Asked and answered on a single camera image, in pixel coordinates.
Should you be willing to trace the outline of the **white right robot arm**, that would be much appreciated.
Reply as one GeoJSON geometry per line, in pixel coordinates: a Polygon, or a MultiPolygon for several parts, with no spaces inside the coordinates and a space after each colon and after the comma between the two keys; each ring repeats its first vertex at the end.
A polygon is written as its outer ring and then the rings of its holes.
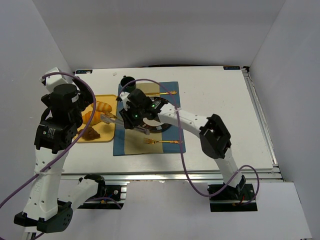
{"type": "Polygon", "coordinates": [[[222,193],[232,198],[242,193],[246,179],[234,160],[231,135],[219,115],[205,117],[180,110],[166,99],[146,96],[140,89],[121,92],[117,99],[123,104],[119,113],[125,129],[133,130],[148,119],[192,133],[199,138],[203,153],[217,164],[223,177],[222,193]]]}

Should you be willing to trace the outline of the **metal tongs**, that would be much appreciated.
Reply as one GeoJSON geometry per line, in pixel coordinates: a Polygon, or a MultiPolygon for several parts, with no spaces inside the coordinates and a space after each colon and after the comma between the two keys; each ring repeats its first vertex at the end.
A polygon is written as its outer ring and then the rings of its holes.
{"type": "MultiPolygon", "coordinates": [[[[118,118],[117,116],[115,116],[114,114],[110,113],[110,112],[106,112],[104,114],[101,114],[100,115],[100,120],[103,122],[103,123],[106,123],[106,124],[115,124],[115,125],[119,125],[121,126],[122,128],[125,128],[125,123],[124,121],[121,119],[121,118],[118,118]]],[[[133,130],[137,131],[137,132],[140,132],[140,133],[143,133],[145,135],[149,135],[150,134],[150,131],[144,127],[141,127],[141,126],[136,126],[133,128],[133,130]]]]}

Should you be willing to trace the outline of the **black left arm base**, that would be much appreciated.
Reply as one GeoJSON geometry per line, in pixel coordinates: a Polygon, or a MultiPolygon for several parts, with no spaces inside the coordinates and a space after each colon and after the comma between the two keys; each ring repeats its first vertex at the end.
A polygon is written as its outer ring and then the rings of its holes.
{"type": "MultiPolygon", "coordinates": [[[[107,185],[104,197],[115,200],[121,207],[124,205],[127,193],[126,185],[107,185]]],[[[89,201],[79,206],[82,210],[119,210],[120,208],[112,200],[101,199],[89,201]]]]}

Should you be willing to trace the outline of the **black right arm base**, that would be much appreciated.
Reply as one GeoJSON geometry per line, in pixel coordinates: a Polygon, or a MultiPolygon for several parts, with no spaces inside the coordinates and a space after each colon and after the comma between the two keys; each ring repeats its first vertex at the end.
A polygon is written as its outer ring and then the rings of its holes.
{"type": "Polygon", "coordinates": [[[212,213],[231,213],[231,212],[257,212],[258,207],[254,187],[251,183],[246,183],[240,194],[231,193],[228,188],[218,195],[209,198],[210,211],[212,213]]]}

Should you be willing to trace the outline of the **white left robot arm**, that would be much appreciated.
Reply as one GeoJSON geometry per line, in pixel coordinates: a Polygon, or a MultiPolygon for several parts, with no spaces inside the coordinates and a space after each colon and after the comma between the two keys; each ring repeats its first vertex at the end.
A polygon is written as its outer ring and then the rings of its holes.
{"type": "Polygon", "coordinates": [[[78,78],[66,79],[66,74],[55,67],[40,79],[48,90],[41,98],[46,109],[36,130],[35,180],[23,211],[16,214],[14,223],[36,227],[39,232],[63,232],[70,224],[74,211],[91,198],[106,193],[104,178],[88,174],[67,196],[58,199],[63,166],[78,140],[78,129],[83,124],[82,112],[94,102],[88,85],[78,78]]]}

